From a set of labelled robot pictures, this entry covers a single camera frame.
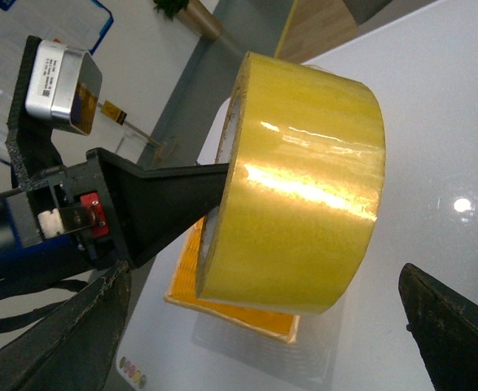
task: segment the black cable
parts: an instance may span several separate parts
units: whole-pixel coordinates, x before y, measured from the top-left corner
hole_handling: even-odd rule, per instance
[[[56,289],[65,289],[67,291],[77,293],[87,286],[87,282],[80,281],[79,279],[64,279],[58,283],[52,284],[51,287]],[[26,314],[2,318],[0,319],[0,334],[4,332],[13,332],[14,330],[19,330],[22,327],[28,326],[30,323],[34,323],[46,317],[48,314],[50,314],[50,312],[55,310],[64,302],[66,302],[66,300],[45,305],[41,308],[36,308],[35,310],[32,310]]]

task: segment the white wall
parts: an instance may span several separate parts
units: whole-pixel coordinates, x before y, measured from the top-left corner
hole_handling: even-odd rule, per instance
[[[103,74],[100,101],[111,100],[128,113],[128,120],[151,133],[168,102],[199,38],[179,21],[166,20],[154,11],[151,0],[101,0],[113,14],[114,24],[94,53]],[[218,0],[203,0],[213,11]],[[91,136],[55,132],[54,143],[66,165],[85,161],[94,147],[114,152],[124,130],[101,114],[94,120]],[[137,161],[144,147],[138,137],[128,138],[121,155]],[[11,186],[10,169],[0,163],[0,192]],[[0,303],[0,317],[20,314],[66,297],[61,291],[12,298]],[[0,347],[21,332],[0,335]]]

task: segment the packing tape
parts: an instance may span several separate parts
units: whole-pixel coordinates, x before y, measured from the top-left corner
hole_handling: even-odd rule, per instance
[[[220,148],[230,171],[204,232],[197,297],[289,314],[330,308],[377,218],[385,141],[375,96],[359,82],[249,53]]]

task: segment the white surface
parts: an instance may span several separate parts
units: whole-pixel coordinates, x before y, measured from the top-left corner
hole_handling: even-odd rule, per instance
[[[117,354],[147,389],[433,389],[406,331],[401,268],[412,262],[478,304],[478,1],[437,2],[310,63],[362,81],[382,108],[386,182],[364,262],[287,347],[166,305],[176,240],[157,257]]]

